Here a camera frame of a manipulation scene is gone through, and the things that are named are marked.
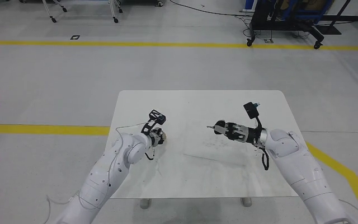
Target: yellow stripe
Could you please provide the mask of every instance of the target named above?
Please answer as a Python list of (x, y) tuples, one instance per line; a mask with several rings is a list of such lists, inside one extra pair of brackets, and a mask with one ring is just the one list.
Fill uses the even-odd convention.
[(318, 160), (329, 166), (330, 168), (334, 169), (337, 173), (344, 176), (349, 185), (351, 186), (354, 194), (356, 195), (356, 198), (358, 199), (358, 177), (354, 173), (354, 171), (350, 170), (343, 164), (339, 163), (338, 161), (331, 158), (329, 155), (325, 154), (318, 148), (312, 146), (310, 143), (306, 142), (308, 149), (312, 153), (314, 157), (316, 157)]
[[(83, 136), (107, 136), (110, 127), (99, 126), (59, 126), (59, 125), (21, 125), (21, 124), (0, 124), (0, 134), (68, 134)], [(318, 148), (306, 142), (310, 152), (318, 160), (334, 169), (344, 176), (351, 186), (356, 198), (358, 199), (358, 177), (357, 175), (337, 162), (329, 155), (325, 154)]]
[(109, 127), (0, 124), (0, 134), (73, 134), (107, 136)]
[[(311, 45), (280, 45), (235, 43), (156, 43), (156, 42), (104, 42), (104, 41), (0, 41), (0, 45), (40, 45), (40, 46), (134, 46), (134, 47), (173, 47), (173, 48), (255, 48), (313, 50)], [(358, 46), (322, 46), (320, 50), (358, 50)]]

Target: white table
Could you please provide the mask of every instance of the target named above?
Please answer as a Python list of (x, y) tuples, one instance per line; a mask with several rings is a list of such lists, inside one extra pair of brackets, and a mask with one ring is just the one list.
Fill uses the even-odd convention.
[[(216, 198), (297, 196), (273, 161), (265, 171), (261, 152), (248, 143), (215, 135), (207, 125), (218, 120), (255, 127), (243, 105), (259, 102), (262, 125), (301, 132), (280, 91), (121, 91), (106, 150), (118, 137), (116, 127), (146, 122), (152, 109), (167, 117), (167, 141), (153, 161), (131, 166), (112, 198)], [(140, 132), (138, 127), (121, 132)]]

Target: floor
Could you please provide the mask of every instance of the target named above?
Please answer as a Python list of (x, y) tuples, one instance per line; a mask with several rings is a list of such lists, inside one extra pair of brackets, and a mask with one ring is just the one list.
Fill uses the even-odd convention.
[[(238, 13), (242, 1), (180, 0)], [(0, 2), (0, 124), (109, 126), (121, 90), (281, 90), (306, 141), (358, 173), (358, 52), (302, 50), (314, 40), (273, 32), (276, 49), (27, 45), (27, 41), (132, 41), (246, 44), (241, 20), (174, 5), (123, 4), (113, 23), (105, 1), (63, 1), (53, 24), (41, 2)], [(358, 24), (337, 26), (326, 46), (355, 46)], [(264, 45), (270, 32), (254, 42)], [(280, 45), (295, 45), (285, 49)], [(66, 201), (82, 185), (106, 136), (0, 135), (1, 223), (43, 223), (46, 194)], [(321, 163), (337, 196), (358, 206), (344, 176)], [(75, 183), (68, 179), (77, 179)], [(350, 206), (346, 208), (357, 213)], [(52, 220), (62, 206), (53, 206)], [(109, 200), (94, 223), (314, 223), (298, 197)]]

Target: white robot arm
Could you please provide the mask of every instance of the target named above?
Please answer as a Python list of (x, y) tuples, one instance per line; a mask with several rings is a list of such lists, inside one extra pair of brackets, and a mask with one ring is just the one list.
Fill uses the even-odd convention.
[(218, 121), (213, 127), (215, 134), (224, 134), (238, 142), (251, 143), (264, 151), (262, 163), (269, 168), (269, 158), (274, 160), (287, 183), (300, 196), (317, 224), (349, 222), (358, 224), (358, 220), (348, 214), (329, 187), (323, 171), (301, 139), (294, 132), (262, 128), (256, 107), (259, 104), (249, 102), (244, 105), (250, 119), (256, 118), (257, 128), (249, 128), (235, 123)]
[(55, 220), (55, 224), (92, 223), (127, 177), (130, 165), (136, 164), (151, 147), (164, 142), (166, 135), (161, 128), (152, 128), (157, 123), (162, 125), (166, 117), (155, 110), (149, 117), (140, 134), (118, 132), (119, 137), (112, 148), (95, 163), (80, 191)]

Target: blue object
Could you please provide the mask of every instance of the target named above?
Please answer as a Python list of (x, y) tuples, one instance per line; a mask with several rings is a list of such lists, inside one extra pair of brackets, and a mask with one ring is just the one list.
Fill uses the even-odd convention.
[(253, 2), (254, 2), (254, 0), (246, 0), (245, 10), (253, 10), (254, 9), (254, 8), (252, 8)]
[[(288, 8), (283, 11), (281, 17), (282, 20), (286, 20), (290, 16), (290, 13), (293, 7), (295, 6), (295, 4), (297, 3), (297, 1), (298, 0), (290, 0)], [(301, 20), (314, 20), (314, 23), (317, 24), (321, 20), (326, 10), (328, 10), (331, 3), (332, 0), (326, 0), (326, 4), (323, 6), (321, 10), (297, 10), (295, 18)]]

